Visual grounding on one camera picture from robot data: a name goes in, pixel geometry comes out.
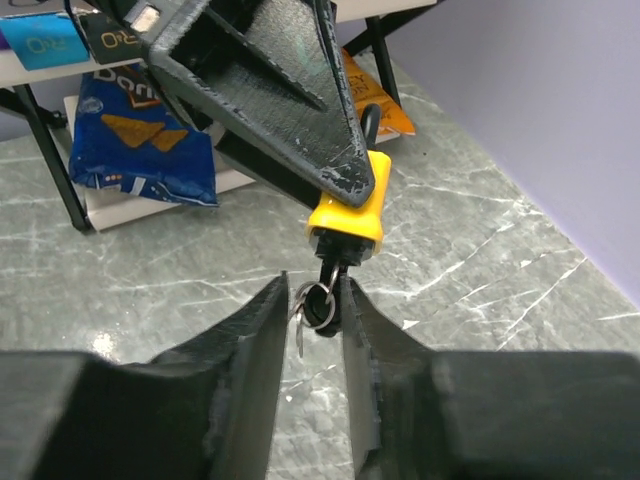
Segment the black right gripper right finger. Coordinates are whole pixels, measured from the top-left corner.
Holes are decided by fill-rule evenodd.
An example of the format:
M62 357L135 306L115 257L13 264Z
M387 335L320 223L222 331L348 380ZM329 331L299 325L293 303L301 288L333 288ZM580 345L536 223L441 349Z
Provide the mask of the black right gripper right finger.
M340 293L356 478L638 477L635 355L434 350Z

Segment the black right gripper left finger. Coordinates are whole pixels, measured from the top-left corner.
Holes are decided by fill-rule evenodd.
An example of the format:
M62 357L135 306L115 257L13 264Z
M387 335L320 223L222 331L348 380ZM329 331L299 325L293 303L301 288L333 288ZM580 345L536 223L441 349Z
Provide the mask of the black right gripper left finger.
M289 285L145 363L81 351L1 355L5 479L262 479Z

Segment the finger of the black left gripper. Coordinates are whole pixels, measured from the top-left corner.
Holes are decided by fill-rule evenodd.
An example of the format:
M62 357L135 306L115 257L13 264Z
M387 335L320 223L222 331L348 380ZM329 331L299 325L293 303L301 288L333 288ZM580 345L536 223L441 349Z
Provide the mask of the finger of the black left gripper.
M148 76L169 111L218 123L359 207L375 180L328 1L157 1Z
M240 173L310 210L317 207L321 197L317 187L237 135L226 131L215 144L215 149L228 165Z

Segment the yellow padlock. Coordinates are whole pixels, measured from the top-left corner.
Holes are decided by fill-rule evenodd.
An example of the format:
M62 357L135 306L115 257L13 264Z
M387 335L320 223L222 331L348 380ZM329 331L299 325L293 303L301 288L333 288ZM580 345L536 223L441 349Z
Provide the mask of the yellow padlock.
M306 234L315 255L325 262L358 266L377 254L384 230L382 212L391 173L391 158L379 151L368 151L374 174L374 189L363 204L347 206L324 193L311 213Z

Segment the yellow padlock keys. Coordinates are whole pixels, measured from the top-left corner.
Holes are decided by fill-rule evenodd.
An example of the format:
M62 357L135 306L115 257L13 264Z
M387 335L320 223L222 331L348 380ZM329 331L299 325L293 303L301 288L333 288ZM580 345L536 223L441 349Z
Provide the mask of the yellow padlock keys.
M317 281L308 281L296 290L288 319L295 326L295 345L300 358L304 356L305 331L323 338L336 336L342 325L339 280L348 270L335 259L323 260Z

